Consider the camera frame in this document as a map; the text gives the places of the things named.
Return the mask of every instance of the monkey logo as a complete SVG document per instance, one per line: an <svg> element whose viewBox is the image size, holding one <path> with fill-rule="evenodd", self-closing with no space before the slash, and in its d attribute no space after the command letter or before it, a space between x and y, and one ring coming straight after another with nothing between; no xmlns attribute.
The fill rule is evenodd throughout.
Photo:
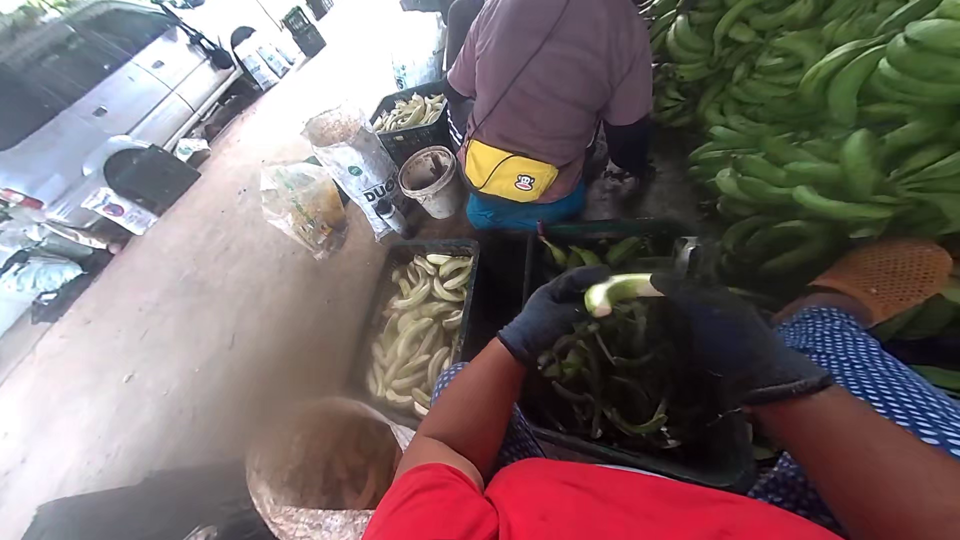
<svg viewBox="0 0 960 540"><path fill-rule="evenodd" d="M518 174L516 175L516 182L514 185L520 191L530 191L534 188L534 177L527 174Z"/></svg>

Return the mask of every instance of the white bucket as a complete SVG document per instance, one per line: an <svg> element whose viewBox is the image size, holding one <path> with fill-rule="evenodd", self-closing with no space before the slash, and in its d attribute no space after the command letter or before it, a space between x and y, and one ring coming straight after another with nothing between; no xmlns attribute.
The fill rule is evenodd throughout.
<svg viewBox="0 0 960 540"><path fill-rule="evenodd" d="M437 165L443 172L438 172ZM400 189L415 199L432 217L453 215L464 199L457 158L444 146L428 146L400 167Z"/></svg>

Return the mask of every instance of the black strap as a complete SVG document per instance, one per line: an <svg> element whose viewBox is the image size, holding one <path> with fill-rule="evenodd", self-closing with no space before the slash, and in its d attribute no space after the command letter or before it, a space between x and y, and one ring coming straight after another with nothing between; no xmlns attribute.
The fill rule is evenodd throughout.
<svg viewBox="0 0 960 540"><path fill-rule="evenodd" d="M514 85L514 83L516 83L516 80L520 77L520 74L523 73L523 71L527 68L528 65L530 65L530 62L540 52L540 49L543 48L543 45L546 44L547 40L550 39L551 36L553 36L553 32L557 30L557 26L560 24L561 19L564 18L564 13L566 13L566 8L569 5L570 5L570 0L566 0L566 2L564 3L564 8L560 10L560 15L557 17L557 20L553 22L553 26L550 27L550 32L546 33L546 37L544 37L543 41L540 42L540 45L537 46L537 49L534 51L534 54L530 55L530 58L528 58L527 61L523 63L523 65L520 67L520 70L517 71L516 75L514 75L513 79L511 79L510 82L507 83L507 87L504 88L503 93L501 93L500 97L498 97L496 101L493 103L493 107L490 107L490 110L487 111L487 114L483 117L483 120L480 120L480 122L476 124L476 127L473 128L473 130L469 134L464 136L465 144L467 143L468 140L472 138L473 134L480 131L480 126L482 126L483 123L487 121L487 118L490 118L490 115L493 114L493 111L496 110L497 106L500 105L500 102L503 101L503 98L506 97L507 92L509 92L510 88Z"/></svg>

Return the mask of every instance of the gloved hand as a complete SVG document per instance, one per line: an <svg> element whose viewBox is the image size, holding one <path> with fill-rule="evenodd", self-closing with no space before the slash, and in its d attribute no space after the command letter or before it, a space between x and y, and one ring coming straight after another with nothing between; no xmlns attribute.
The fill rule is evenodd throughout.
<svg viewBox="0 0 960 540"><path fill-rule="evenodd" d="M695 361L723 377L740 403L772 403L832 384L826 370L789 349L752 306L726 288L667 274L655 274L651 284L686 315Z"/></svg>
<svg viewBox="0 0 960 540"><path fill-rule="evenodd" d="M587 318L584 291L609 276L610 268L604 265L564 272L534 291L523 311L496 336L521 364L535 368L540 353L571 333L573 323Z"/></svg>

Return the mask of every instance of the bottle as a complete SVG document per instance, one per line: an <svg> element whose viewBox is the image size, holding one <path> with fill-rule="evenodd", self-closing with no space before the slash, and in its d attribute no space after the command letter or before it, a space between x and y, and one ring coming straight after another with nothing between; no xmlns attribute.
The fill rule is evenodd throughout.
<svg viewBox="0 0 960 540"><path fill-rule="evenodd" d="M403 217L403 214L400 213L400 210L396 209L394 203L390 199L384 197L376 202L376 206L373 207L373 210L376 211L376 214L380 216L383 221L390 226L391 229L396 231L404 240L410 239L413 235L410 234L410 228L407 227L407 220Z"/></svg>

